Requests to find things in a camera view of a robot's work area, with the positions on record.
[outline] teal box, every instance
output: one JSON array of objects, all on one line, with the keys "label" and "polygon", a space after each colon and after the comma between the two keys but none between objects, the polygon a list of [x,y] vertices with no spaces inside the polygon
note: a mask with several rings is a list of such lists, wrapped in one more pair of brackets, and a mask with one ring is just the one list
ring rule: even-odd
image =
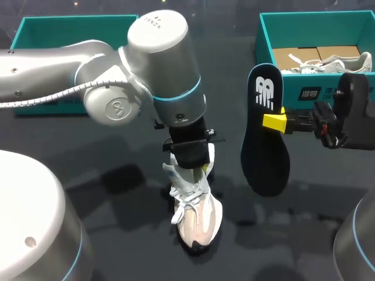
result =
[{"label": "teal box", "polygon": [[[375,55],[375,15],[372,11],[261,13],[255,41],[257,63],[276,60],[272,49],[324,46],[357,46],[360,53]],[[305,87],[321,88],[319,100],[332,104],[332,94],[342,74],[284,74],[283,105],[311,109],[316,101],[299,101]],[[371,99],[375,72],[365,73],[370,83]]]},{"label": "teal box", "polygon": [[[138,15],[25,17],[11,49],[55,48],[90,39],[104,41],[117,49],[128,43],[127,32],[136,19]],[[65,98],[50,104],[17,108],[15,114],[86,114],[86,110],[79,98]]]}]

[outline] sneaker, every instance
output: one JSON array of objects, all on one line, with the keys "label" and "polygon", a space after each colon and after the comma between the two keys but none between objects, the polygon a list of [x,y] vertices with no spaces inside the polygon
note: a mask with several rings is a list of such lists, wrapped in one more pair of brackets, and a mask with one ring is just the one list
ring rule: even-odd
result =
[{"label": "sneaker", "polygon": [[282,74],[314,74],[314,73],[364,73],[371,72],[371,54],[364,52],[359,57],[330,56],[325,60],[308,60],[301,62],[300,59],[289,54],[289,57],[299,64],[299,67],[282,70]]},{"label": "sneaker", "polygon": [[214,163],[214,144],[209,144],[210,163],[197,169],[183,169],[171,154],[171,164],[163,164],[175,199],[175,214],[171,223],[177,225],[184,243],[198,251],[208,246],[219,231],[223,206],[211,194],[207,176]]}]

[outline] shoelace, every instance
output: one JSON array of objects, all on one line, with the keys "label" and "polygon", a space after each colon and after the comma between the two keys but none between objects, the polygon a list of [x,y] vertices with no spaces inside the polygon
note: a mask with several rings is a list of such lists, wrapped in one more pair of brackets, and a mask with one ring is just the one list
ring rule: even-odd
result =
[{"label": "shoelace", "polygon": [[289,57],[293,59],[293,61],[299,64],[299,69],[301,71],[301,74],[312,74],[312,73],[324,71],[324,68],[321,67],[320,60],[308,60],[303,63],[302,60],[293,56],[292,54],[289,54]]},{"label": "shoelace", "polygon": [[197,230],[197,235],[198,235],[198,233],[199,233],[199,219],[198,219],[199,213],[198,213],[198,210],[196,208],[196,205],[199,203],[199,197],[203,193],[204,192],[199,187],[197,187],[196,191],[194,191],[192,194],[188,195],[187,197],[184,197],[184,196],[181,195],[180,191],[176,187],[172,186],[171,191],[169,192],[169,195],[174,197],[179,203],[178,203],[178,208],[177,208],[175,214],[173,215],[173,217],[171,219],[171,224],[180,223],[185,216],[185,208],[186,207],[191,208],[194,211],[195,216],[197,217],[196,230]]}]

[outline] black insole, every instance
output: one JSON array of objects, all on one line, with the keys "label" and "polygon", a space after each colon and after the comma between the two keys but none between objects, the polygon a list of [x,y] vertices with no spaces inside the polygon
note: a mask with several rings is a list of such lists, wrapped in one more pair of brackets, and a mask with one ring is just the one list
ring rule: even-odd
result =
[{"label": "black insole", "polygon": [[247,83],[248,114],[241,164],[249,185],[264,197],[279,195],[289,178],[289,153],[280,132],[262,125],[264,114],[281,113],[282,94],[282,75],[276,66],[259,64],[252,69]]}]

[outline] shoebox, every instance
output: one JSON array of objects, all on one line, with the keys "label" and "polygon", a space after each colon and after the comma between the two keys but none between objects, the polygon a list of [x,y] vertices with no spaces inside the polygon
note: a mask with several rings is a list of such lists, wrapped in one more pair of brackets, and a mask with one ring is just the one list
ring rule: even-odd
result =
[{"label": "shoebox", "polygon": [[[11,49],[55,48],[90,39],[104,41],[117,49],[127,44],[128,29],[137,18],[137,15],[25,17]],[[77,97],[14,111],[16,115],[86,114]]]},{"label": "shoebox", "polygon": [[[302,62],[324,60],[335,54],[356,57],[363,52],[375,56],[375,15],[372,11],[261,13],[255,41],[258,64],[272,63],[280,70],[299,67],[288,55]],[[283,105],[311,109],[317,100],[333,103],[340,73],[283,74]],[[375,72],[365,73],[371,99]]]}]

